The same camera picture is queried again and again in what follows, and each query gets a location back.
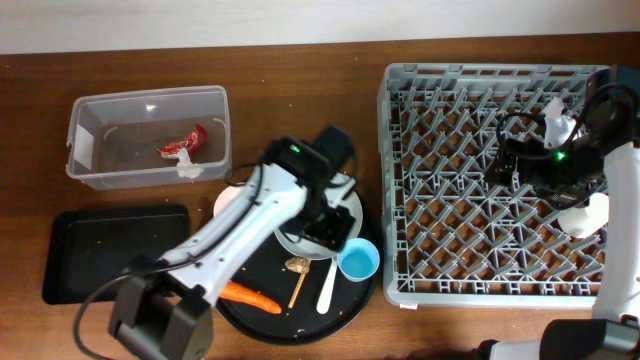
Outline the red snack wrapper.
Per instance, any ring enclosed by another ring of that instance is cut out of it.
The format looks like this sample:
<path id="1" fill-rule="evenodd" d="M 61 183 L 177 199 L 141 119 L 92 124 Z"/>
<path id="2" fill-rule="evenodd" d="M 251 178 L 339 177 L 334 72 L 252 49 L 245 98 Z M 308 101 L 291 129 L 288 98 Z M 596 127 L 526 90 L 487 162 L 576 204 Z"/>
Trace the red snack wrapper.
<path id="1" fill-rule="evenodd" d="M 157 149 L 157 154 L 164 159 L 178 159 L 181 150 L 188 155 L 197 151 L 207 140 L 208 132 L 201 125 L 196 125 L 194 130 L 185 138 L 168 143 Z"/>

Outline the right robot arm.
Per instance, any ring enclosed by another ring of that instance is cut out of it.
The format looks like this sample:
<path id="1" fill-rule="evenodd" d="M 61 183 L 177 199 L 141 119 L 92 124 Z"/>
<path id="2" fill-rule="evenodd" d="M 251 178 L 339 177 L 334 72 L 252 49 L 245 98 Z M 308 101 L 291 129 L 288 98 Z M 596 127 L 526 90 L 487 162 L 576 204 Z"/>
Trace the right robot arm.
<path id="1" fill-rule="evenodd" d="M 537 140 L 497 136 L 487 182 L 513 177 L 559 209 L 586 201 L 587 184 L 606 180 L 609 201 L 605 264 L 588 320 L 554 320 L 540 339 L 486 341 L 490 359 L 636 359 L 639 356 L 639 73 L 613 65 L 592 74 L 583 109 L 568 135 Z"/>

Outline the white tissue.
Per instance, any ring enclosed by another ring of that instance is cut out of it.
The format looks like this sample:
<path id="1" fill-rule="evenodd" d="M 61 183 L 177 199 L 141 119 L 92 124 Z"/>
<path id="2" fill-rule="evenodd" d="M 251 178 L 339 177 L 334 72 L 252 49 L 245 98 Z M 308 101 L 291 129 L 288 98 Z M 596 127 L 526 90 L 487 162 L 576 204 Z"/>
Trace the white tissue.
<path id="1" fill-rule="evenodd" d="M 181 148 L 178 151 L 177 159 L 176 170 L 178 176 L 181 178 L 196 179 L 204 172 L 202 166 L 191 162 L 190 155 L 186 148 Z"/>

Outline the wooden chopstick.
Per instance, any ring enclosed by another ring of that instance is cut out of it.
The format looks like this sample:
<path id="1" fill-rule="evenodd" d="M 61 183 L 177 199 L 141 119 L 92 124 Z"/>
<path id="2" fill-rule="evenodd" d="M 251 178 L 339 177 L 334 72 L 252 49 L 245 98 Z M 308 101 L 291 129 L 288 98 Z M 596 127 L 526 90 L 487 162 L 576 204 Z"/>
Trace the wooden chopstick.
<path id="1" fill-rule="evenodd" d="M 291 295 L 291 298 L 290 298 L 290 300 L 289 300 L 289 303 L 288 303 L 288 308 L 289 308 L 289 309 L 293 309 L 293 307 L 294 307 L 294 305 L 295 305 L 295 303 L 296 303 L 296 300 L 297 300 L 297 298 L 298 298 L 298 296 L 299 296 L 299 293 L 300 293 L 300 290 L 301 290 L 301 288 L 302 288 L 302 285 L 303 285 L 303 283 L 304 283 L 304 280 L 305 280 L 305 278 L 306 278 L 306 275 L 307 275 L 307 273 L 304 273 L 304 272 L 301 272 L 301 273 L 299 274 L 298 281 L 297 281 L 297 283 L 296 283 L 296 286 L 295 286 L 295 288 L 294 288 L 294 291 L 293 291 L 293 293 L 292 293 L 292 295 Z"/>

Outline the pink bowl with food scraps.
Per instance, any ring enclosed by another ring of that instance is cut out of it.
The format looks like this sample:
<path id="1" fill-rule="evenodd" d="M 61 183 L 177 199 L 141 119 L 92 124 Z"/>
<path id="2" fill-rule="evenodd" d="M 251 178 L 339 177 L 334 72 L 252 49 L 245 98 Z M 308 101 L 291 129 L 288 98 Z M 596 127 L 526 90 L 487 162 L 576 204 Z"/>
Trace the pink bowl with food scraps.
<path id="1" fill-rule="evenodd" d="M 238 197 L 243 188 L 229 186 L 225 188 L 216 198 L 213 206 L 213 217 L 217 217 L 236 197 Z"/>

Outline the white cup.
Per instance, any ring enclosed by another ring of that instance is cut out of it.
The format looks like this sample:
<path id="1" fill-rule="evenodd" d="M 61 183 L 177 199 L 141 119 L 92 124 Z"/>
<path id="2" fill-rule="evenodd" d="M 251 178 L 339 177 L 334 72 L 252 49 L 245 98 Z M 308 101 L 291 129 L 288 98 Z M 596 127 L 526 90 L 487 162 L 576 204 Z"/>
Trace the white cup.
<path id="1" fill-rule="evenodd" d="M 560 228 L 574 238 L 586 238 L 609 221 L 609 197 L 604 193 L 591 195 L 585 206 L 564 211 L 557 219 Z"/>

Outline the blue cup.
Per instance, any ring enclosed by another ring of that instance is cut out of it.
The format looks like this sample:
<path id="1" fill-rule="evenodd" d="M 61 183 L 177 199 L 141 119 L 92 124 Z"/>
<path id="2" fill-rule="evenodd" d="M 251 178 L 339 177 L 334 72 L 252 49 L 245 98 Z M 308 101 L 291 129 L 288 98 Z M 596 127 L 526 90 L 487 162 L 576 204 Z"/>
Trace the blue cup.
<path id="1" fill-rule="evenodd" d="M 347 280 L 362 282 L 377 272 L 380 266 L 380 254 L 371 241 L 353 238 L 346 241 L 337 256 L 337 263 Z"/>

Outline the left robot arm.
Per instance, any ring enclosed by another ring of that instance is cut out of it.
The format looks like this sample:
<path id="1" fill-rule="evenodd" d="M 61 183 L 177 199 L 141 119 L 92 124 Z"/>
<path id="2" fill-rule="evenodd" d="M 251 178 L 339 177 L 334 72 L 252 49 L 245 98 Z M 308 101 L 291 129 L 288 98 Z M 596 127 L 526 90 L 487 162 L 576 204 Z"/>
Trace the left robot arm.
<path id="1" fill-rule="evenodd" d="M 343 248 L 355 218 L 340 202 L 355 181 L 341 171 L 353 154 L 351 138 L 333 126 L 312 142 L 272 142 L 229 205 L 153 268 L 125 278 L 110 335 L 141 359 L 205 358 L 223 288 L 275 231 L 332 254 Z"/>

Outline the grey plate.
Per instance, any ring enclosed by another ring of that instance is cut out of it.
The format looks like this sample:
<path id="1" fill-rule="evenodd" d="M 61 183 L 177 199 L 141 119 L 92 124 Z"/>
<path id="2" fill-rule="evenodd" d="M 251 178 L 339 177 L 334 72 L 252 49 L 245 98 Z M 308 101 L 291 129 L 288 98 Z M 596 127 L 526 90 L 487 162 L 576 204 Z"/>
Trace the grey plate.
<path id="1" fill-rule="evenodd" d="M 324 194 L 323 200 L 326 202 L 326 207 L 323 209 L 324 213 L 331 207 L 328 206 Z M 347 199 L 343 200 L 339 206 L 346 207 L 350 214 L 355 217 L 356 222 L 353 225 L 347 240 L 355 238 L 361 230 L 364 218 L 362 204 L 355 192 L 355 186 L 351 195 Z M 298 216 L 289 220 L 274 231 L 279 243 L 294 256 L 309 258 L 311 260 L 324 260 L 335 256 L 342 250 L 335 252 L 305 239 L 302 234 L 301 225 L 302 222 L 299 220 Z"/>

